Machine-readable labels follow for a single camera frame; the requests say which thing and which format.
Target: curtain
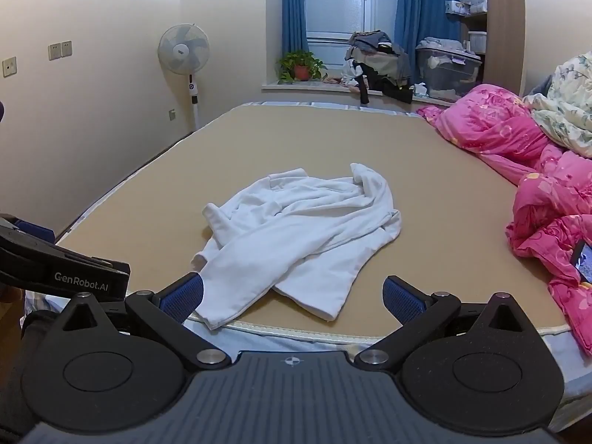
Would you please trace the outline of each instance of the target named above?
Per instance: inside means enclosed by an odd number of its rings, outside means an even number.
[[[455,15],[446,14],[446,0],[398,0],[395,41],[409,55],[415,75],[415,47],[426,37],[460,40],[461,22]]]
[[[282,0],[282,54],[309,50],[305,0]]]

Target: smartphone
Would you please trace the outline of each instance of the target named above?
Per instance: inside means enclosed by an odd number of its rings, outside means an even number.
[[[583,282],[592,283],[592,247],[580,240],[573,250],[571,264],[578,270]]]

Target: floral pink comforter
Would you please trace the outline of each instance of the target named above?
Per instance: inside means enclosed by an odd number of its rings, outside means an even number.
[[[592,285],[569,263],[581,238],[592,242],[592,161],[555,145],[516,95],[480,85],[455,105],[419,113],[459,148],[518,186],[505,233],[515,255],[535,257],[553,275],[549,292],[581,347],[592,354]]]

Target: bed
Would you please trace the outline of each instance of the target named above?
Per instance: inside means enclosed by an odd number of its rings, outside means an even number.
[[[403,230],[364,266],[334,322],[269,292],[221,330],[207,330],[196,317],[185,325],[233,358],[240,350],[355,354],[400,326],[382,300],[388,275],[428,294],[447,290],[464,302],[486,302],[503,290],[544,336],[564,374],[565,398],[553,430],[591,412],[590,361],[547,292],[549,275],[507,247],[503,229],[516,188],[416,114],[320,103],[243,105],[119,184],[59,244],[129,263],[129,292],[160,290],[190,270],[193,255],[211,236],[201,215],[208,202],[222,204],[269,173],[303,167],[309,175],[335,178],[348,175],[353,162],[386,178]],[[59,311],[65,304],[27,293],[27,312]]]

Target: window sill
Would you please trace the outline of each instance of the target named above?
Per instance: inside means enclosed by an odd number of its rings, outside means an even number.
[[[333,91],[337,93],[351,93],[349,88],[338,84],[325,83],[322,81],[298,81],[296,83],[271,83],[261,86],[262,90],[287,90],[287,91]],[[376,90],[368,90],[369,95],[383,96],[383,92]],[[413,96],[413,101],[418,103],[431,103],[432,105],[439,105],[449,107],[451,102],[445,100],[438,100],[430,97]]]

